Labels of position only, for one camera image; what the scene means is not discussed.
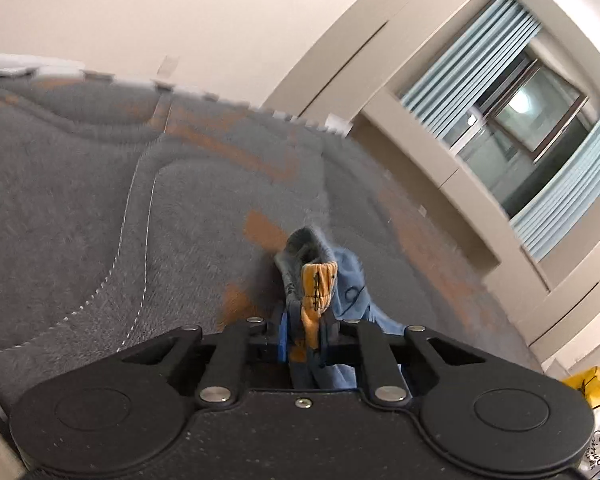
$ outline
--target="screw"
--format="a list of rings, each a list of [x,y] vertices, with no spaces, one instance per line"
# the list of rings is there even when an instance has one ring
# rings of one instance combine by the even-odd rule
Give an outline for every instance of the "screw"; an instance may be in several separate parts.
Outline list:
[[[200,392],[200,399],[205,402],[227,402],[231,399],[231,391],[224,386],[207,386]]]
[[[400,402],[407,398],[407,392],[399,386],[380,386],[376,397],[384,402]]]
[[[311,399],[296,399],[297,408],[307,409],[312,407],[313,405],[314,404],[312,403]]]

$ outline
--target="vertical blind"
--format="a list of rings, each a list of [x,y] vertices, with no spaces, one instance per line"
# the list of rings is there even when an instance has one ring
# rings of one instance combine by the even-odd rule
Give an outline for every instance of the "vertical blind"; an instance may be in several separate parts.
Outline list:
[[[600,120],[542,191],[511,219],[511,226],[540,260],[599,195]]]
[[[436,137],[444,136],[540,29],[516,0],[495,0],[403,96],[402,104]]]

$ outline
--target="blue towel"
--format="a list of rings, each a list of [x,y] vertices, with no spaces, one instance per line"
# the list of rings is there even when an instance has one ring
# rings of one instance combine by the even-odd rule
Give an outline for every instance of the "blue towel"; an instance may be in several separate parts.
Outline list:
[[[315,227],[295,231],[286,248],[276,257],[286,291],[290,340],[301,335],[300,304],[302,298],[301,268],[307,263],[338,263],[330,309],[336,319],[365,319],[380,326],[383,332],[401,335],[405,326],[389,318],[371,299],[365,275],[357,256],[346,248],[332,247]],[[320,367],[317,355],[308,352],[307,363],[290,364],[296,388],[351,389],[356,387],[355,370],[347,365]]]

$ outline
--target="gray bedspread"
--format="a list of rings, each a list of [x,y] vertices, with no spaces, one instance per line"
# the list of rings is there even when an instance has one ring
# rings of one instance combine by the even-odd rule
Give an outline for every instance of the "gray bedspread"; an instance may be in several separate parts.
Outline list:
[[[182,324],[283,300],[272,256],[314,224],[374,301],[538,364],[453,245],[355,142],[108,80],[0,78],[0,402]]]

